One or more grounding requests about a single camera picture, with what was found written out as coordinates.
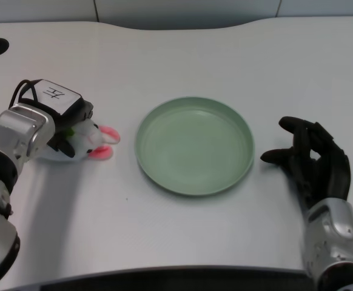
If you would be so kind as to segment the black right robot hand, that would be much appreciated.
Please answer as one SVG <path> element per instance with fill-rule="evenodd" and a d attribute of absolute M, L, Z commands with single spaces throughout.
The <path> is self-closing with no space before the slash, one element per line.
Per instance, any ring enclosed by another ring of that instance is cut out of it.
<path fill-rule="evenodd" d="M 279 125 L 293 134 L 292 146 L 274 149 L 261 160 L 281 167 L 297 186 L 305 208 L 326 198 L 347 200 L 351 185 L 349 158 L 321 124 L 284 116 Z"/>

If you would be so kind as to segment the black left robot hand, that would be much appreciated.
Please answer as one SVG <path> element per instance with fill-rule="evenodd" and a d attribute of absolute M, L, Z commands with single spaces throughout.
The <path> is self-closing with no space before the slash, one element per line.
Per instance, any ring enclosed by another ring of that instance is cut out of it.
<path fill-rule="evenodd" d="M 48 147 L 53 153 L 61 153 L 66 158 L 75 157 L 74 145 L 69 138 L 74 134 L 75 125 L 92 117 L 91 102 L 54 82 L 25 79 L 15 88 L 9 107 L 15 103 L 27 104 L 48 113 L 55 123 L 55 134 L 47 143 Z"/>

